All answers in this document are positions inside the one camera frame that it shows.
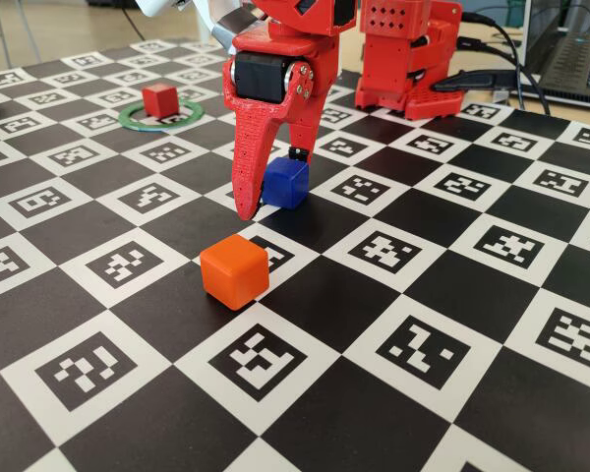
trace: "green ring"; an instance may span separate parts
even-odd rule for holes
[[[179,126],[190,125],[204,116],[204,109],[194,101],[179,100],[179,105],[190,108],[193,111],[192,115],[184,118],[183,120],[177,121],[175,123],[169,123],[167,125],[145,125],[144,123],[140,123],[131,117],[134,113],[145,109],[143,103],[134,103],[120,112],[120,115],[118,115],[118,123],[120,123],[124,128],[134,131],[160,131],[168,130],[170,128],[177,128]]]

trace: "laptop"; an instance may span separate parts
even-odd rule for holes
[[[563,3],[559,8],[560,0],[527,0],[520,61],[536,77],[548,100],[590,107],[590,33],[562,27],[572,2]],[[586,10],[576,10],[585,16],[584,27],[589,25]],[[523,92],[534,95],[528,86]]]

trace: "small cube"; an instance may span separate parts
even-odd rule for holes
[[[268,289],[268,255],[234,234],[200,254],[204,290],[231,310],[238,310]]]
[[[263,202],[293,209],[308,194],[308,163],[278,157],[266,167]]]
[[[156,118],[179,113],[179,98],[177,88],[167,84],[155,84],[142,89],[142,99],[145,103],[147,115]]]

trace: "checkerboard mat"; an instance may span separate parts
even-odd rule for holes
[[[590,126],[408,122],[344,72],[308,198],[241,221],[224,59],[0,73],[0,471],[590,471]],[[119,127],[162,79],[205,117]],[[198,261],[233,233],[270,266],[238,313]]]

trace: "black cable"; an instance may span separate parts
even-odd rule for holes
[[[518,57],[518,50],[515,48],[511,37],[507,32],[501,28],[501,26],[492,20],[490,17],[486,17],[485,15],[481,15],[479,13],[472,13],[472,12],[463,12],[461,16],[461,21],[465,23],[478,23],[480,25],[485,25],[488,27],[496,28],[502,37],[505,38],[509,47],[511,48],[511,52],[513,53],[513,59],[515,60],[515,77],[518,89],[518,103],[520,104],[520,109],[524,110],[524,97],[522,96],[522,81],[520,80],[520,58]]]
[[[501,51],[500,49],[497,49],[495,47],[488,45],[487,43],[481,41],[480,39],[476,39],[473,37],[460,36],[457,39],[457,50],[484,52],[486,54],[495,54],[515,66],[515,60],[513,59],[512,56],[510,56],[506,52]],[[520,70],[521,70],[522,74],[524,74],[524,76],[527,78],[529,83],[531,84],[531,87],[533,87],[533,89],[537,93],[538,98],[539,98],[540,102],[542,103],[542,108],[544,108],[544,114],[547,116],[551,116],[551,107],[549,106],[549,102],[547,101],[547,99],[544,95],[544,91],[542,90],[542,88],[540,87],[538,82],[535,80],[533,75],[530,74],[529,71],[527,71],[525,69],[524,66],[521,66]]]
[[[127,17],[127,21],[132,26],[132,28],[134,29],[134,31],[136,32],[136,34],[140,37],[140,39],[142,41],[144,41],[145,40],[145,37],[142,35],[142,33],[140,32],[140,30],[138,29],[138,27],[136,27],[136,25],[134,24],[134,22],[131,19],[131,17],[129,17],[129,14],[127,13],[127,10],[125,10],[124,2],[123,2],[123,5],[120,8],[122,9],[122,13],[125,14],[125,17]]]

